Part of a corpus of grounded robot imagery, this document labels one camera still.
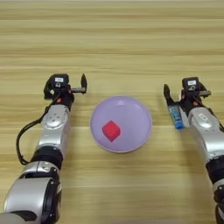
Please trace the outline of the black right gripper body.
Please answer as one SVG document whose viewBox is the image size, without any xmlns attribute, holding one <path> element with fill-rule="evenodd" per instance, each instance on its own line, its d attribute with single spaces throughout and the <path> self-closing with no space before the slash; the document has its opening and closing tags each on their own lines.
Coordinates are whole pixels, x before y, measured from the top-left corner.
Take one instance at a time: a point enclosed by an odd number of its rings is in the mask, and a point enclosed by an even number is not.
<svg viewBox="0 0 224 224">
<path fill-rule="evenodd" d="M 189 113 L 192 109 L 203 106 L 201 100 L 184 91 L 181 92 L 179 105 L 185 113 Z"/>
</svg>

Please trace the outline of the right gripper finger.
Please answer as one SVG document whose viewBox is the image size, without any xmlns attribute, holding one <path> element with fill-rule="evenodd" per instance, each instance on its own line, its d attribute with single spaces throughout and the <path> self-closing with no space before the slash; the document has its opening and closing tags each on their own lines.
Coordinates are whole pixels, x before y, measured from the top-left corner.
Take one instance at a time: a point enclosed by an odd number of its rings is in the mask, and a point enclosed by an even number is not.
<svg viewBox="0 0 224 224">
<path fill-rule="evenodd" d="M 211 94 L 210 90 L 207 90 L 203 84 L 200 84 L 199 95 L 202 97 L 208 97 Z"/>
<path fill-rule="evenodd" d="M 166 99 L 166 103 L 168 106 L 171 105 L 179 105 L 178 101 L 174 101 L 170 94 L 170 88 L 167 84 L 164 84 L 164 98 Z"/>
</svg>

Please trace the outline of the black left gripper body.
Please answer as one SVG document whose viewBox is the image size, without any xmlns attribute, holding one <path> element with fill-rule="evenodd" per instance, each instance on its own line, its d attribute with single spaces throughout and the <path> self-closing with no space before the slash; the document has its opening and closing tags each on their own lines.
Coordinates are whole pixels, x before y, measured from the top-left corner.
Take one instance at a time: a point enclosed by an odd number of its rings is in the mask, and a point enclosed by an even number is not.
<svg viewBox="0 0 224 224">
<path fill-rule="evenodd" d="M 74 103 L 74 94 L 70 88 L 56 88 L 53 90 L 52 104 L 53 105 L 64 105 L 68 109 L 72 107 Z"/>
</svg>

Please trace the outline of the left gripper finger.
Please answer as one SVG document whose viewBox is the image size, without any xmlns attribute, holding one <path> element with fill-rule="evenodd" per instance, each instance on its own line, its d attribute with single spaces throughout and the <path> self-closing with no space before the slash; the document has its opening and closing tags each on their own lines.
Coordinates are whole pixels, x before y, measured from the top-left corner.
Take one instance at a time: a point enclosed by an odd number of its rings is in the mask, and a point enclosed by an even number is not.
<svg viewBox="0 0 224 224">
<path fill-rule="evenodd" d="M 71 91 L 75 93 L 85 94 L 88 90 L 88 82 L 86 75 L 83 74 L 80 79 L 80 87 L 72 88 Z"/>
<path fill-rule="evenodd" d="M 52 83 L 51 83 L 51 80 L 48 80 L 44 88 L 44 98 L 46 100 L 50 100 L 53 97 L 51 90 L 52 90 Z"/>
</svg>

